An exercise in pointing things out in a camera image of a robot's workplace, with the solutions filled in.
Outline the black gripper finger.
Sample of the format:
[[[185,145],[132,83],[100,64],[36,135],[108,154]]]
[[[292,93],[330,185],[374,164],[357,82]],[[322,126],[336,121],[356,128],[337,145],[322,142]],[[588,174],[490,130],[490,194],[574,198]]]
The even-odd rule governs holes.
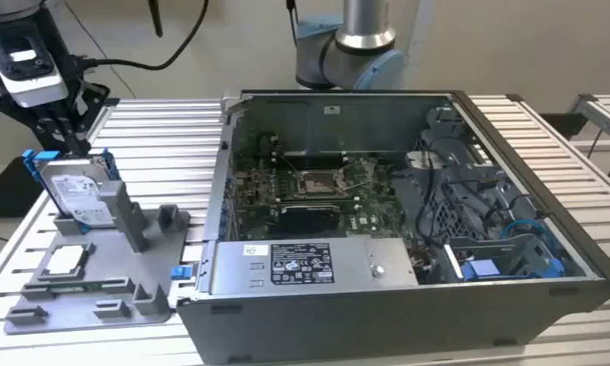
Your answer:
[[[68,149],[86,152],[90,148],[88,133],[109,97],[109,88],[85,81],[69,81],[68,97]]]
[[[85,121],[76,106],[54,101],[24,108],[0,89],[0,112],[32,131],[45,150],[85,155]]]

